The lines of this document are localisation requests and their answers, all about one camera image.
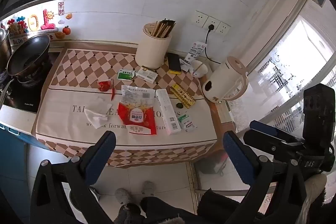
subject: plug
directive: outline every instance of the plug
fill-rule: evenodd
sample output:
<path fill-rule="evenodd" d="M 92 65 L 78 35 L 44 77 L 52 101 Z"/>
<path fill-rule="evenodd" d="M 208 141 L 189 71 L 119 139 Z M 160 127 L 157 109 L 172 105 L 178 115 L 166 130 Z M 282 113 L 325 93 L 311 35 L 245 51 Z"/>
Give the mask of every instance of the plug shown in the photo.
<path fill-rule="evenodd" d="M 215 28 L 215 26 L 214 26 L 213 24 L 210 24 L 210 25 L 208 26 L 208 28 L 209 28 L 209 32 L 210 32 L 210 31 L 212 31 L 212 30 Z"/>

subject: electric kettle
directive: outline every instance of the electric kettle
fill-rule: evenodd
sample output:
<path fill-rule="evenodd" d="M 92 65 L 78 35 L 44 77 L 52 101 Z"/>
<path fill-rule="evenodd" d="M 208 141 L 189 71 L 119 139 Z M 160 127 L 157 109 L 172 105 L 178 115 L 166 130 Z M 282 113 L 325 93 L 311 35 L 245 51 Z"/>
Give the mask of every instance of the electric kettle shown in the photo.
<path fill-rule="evenodd" d="M 228 56 L 225 62 L 221 63 L 213 72 L 209 80 L 204 83 L 202 87 L 204 96 L 213 103 L 236 100 L 247 90 L 246 73 L 247 69 L 240 60 Z M 242 83 L 241 89 L 237 94 L 231 96 L 240 82 Z"/>

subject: gray slipper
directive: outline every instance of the gray slipper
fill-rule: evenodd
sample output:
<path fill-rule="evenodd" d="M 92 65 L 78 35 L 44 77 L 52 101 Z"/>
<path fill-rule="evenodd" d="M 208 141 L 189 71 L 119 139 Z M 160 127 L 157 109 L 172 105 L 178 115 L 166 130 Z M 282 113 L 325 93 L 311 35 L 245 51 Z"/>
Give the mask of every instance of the gray slipper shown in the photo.
<path fill-rule="evenodd" d="M 114 194 L 115 194 L 115 198 L 117 199 L 117 201 L 122 205 L 133 202 L 133 199 L 130 193 L 126 189 L 119 188 L 115 190 Z"/>
<path fill-rule="evenodd" d="M 155 190 L 156 190 L 156 185 L 154 184 L 154 182 L 145 181 L 142 185 L 141 193 L 144 196 L 154 196 Z"/>

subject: blue cabinet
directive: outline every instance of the blue cabinet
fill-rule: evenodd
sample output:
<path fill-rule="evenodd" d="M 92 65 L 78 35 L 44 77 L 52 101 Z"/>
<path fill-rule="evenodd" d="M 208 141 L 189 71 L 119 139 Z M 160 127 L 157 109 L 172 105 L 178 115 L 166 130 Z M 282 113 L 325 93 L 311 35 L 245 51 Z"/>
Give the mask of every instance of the blue cabinet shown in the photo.
<path fill-rule="evenodd" d="M 10 127 L 7 127 L 7 126 L 5 126 L 5 125 L 3 125 L 3 124 L 0 123 L 0 130 L 1 129 L 7 131 L 7 133 L 10 133 L 10 134 L 16 136 L 18 139 L 24 141 L 25 143 L 29 143 L 29 144 L 37 146 L 39 148 L 43 148 L 43 149 L 49 150 L 49 148 L 47 146 L 45 146 L 44 144 L 40 143 L 32 135 L 25 134 L 23 132 L 20 132 L 20 131 L 18 131 L 16 129 L 13 129 L 13 128 L 10 128 Z"/>
<path fill-rule="evenodd" d="M 0 190 L 23 222 L 30 216 L 27 146 L 8 130 L 0 129 Z"/>

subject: frying pan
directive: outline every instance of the frying pan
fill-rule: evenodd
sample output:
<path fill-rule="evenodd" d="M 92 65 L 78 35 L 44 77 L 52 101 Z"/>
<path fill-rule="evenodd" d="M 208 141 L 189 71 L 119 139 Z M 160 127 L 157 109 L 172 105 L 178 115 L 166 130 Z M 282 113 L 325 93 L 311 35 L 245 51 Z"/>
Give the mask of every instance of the frying pan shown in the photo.
<path fill-rule="evenodd" d="M 50 38 L 46 34 L 39 34 L 29 38 L 12 53 L 7 63 L 7 73 L 12 79 L 7 83 L 0 96 L 0 109 L 5 101 L 9 85 L 18 79 L 27 82 L 38 77 L 48 61 Z"/>

